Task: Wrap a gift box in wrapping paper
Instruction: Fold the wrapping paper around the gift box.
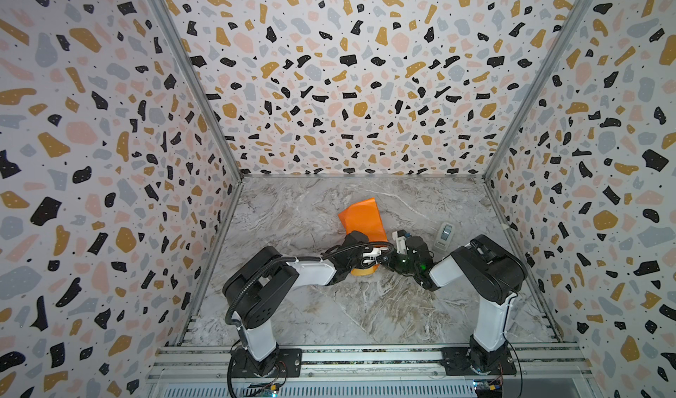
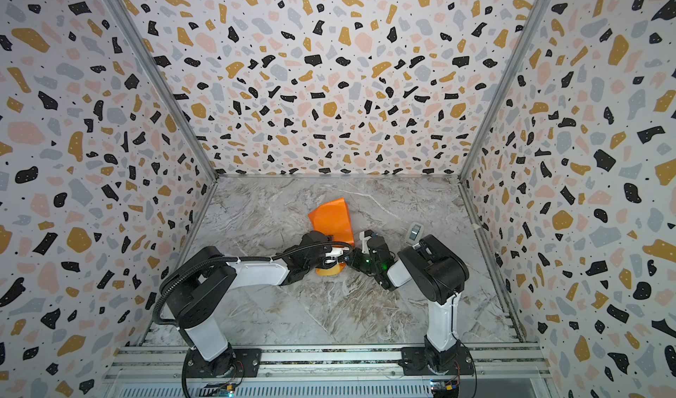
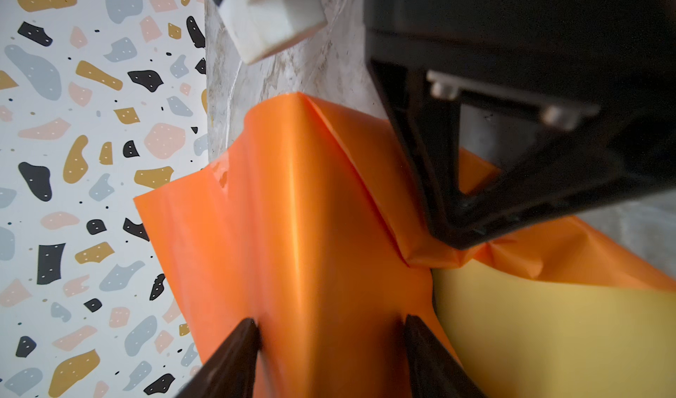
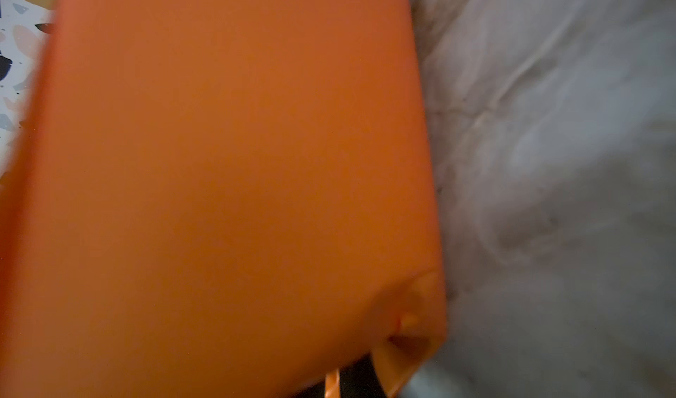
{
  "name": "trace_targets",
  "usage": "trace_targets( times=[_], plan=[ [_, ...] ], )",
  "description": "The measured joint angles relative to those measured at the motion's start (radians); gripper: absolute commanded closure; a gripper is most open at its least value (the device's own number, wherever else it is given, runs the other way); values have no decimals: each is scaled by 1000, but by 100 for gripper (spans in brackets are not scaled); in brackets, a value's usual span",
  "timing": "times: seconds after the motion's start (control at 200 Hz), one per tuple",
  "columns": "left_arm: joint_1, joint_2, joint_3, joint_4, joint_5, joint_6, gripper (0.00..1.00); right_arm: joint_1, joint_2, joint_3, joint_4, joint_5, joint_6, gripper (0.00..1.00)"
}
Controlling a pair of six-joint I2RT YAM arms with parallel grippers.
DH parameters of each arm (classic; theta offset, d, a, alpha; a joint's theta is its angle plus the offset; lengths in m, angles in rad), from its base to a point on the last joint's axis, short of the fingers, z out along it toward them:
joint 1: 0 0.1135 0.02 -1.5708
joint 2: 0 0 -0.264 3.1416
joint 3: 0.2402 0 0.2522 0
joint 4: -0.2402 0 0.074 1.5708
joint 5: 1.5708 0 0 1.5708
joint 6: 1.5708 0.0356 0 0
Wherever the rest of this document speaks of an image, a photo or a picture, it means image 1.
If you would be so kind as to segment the white tape dispenser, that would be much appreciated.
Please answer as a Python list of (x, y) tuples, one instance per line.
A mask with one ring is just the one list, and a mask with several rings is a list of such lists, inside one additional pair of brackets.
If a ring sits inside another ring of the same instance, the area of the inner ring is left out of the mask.
[(450, 222), (444, 222), (438, 229), (432, 250), (438, 255), (448, 255), (452, 248), (452, 238), (454, 235), (454, 226)]

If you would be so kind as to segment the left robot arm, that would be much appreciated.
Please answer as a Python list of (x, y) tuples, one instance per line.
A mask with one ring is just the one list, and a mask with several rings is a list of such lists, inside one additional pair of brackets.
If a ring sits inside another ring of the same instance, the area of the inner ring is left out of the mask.
[(392, 243), (370, 241), (358, 231), (321, 255), (284, 255), (272, 246), (262, 248), (223, 286), (225, 323), (237, 330), (248, 357), (262, 363), (277, 353), (271, 318), (290, 292), (336, 285), (355, 269), (381, 264), (394, 250)]

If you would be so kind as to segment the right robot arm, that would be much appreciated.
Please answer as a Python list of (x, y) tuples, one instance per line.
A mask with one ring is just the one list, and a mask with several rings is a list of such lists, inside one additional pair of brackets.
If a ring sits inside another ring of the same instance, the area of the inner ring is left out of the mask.
[(527, 270), (521, 260), (488, 236), (476, 236), (436, 263), (421, 237), (408, 236), (404, 239), (404, 251), (388, 253), (380, 264), (412, 277), (428, 291), (466, 278), (480, 297), (479, 316), (469, 341), (470, 355), (477, 364), (487, 365), (506, 351), (509, 309), (526, 280)]

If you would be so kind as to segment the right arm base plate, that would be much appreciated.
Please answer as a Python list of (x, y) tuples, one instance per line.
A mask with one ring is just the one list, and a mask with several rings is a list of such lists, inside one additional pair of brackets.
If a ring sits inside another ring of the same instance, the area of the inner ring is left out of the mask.
[(441, 349), (440, 364), (447, 376), (498, 376), (516, 375), (516, 359), (504, 343), (494, 352), (480, 346), (445, 347)]

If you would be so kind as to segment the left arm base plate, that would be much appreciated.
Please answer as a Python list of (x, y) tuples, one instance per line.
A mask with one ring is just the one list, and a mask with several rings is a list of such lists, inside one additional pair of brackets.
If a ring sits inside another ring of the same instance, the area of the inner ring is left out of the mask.
[(232, 378), (253, 379), (279, 375), (286, 378), (299, 378), (303, 351), (300, 348), (276, 349), (264, 360), (258, 361), (241, 347), (231, 354), (233, 361), (230, 370)]

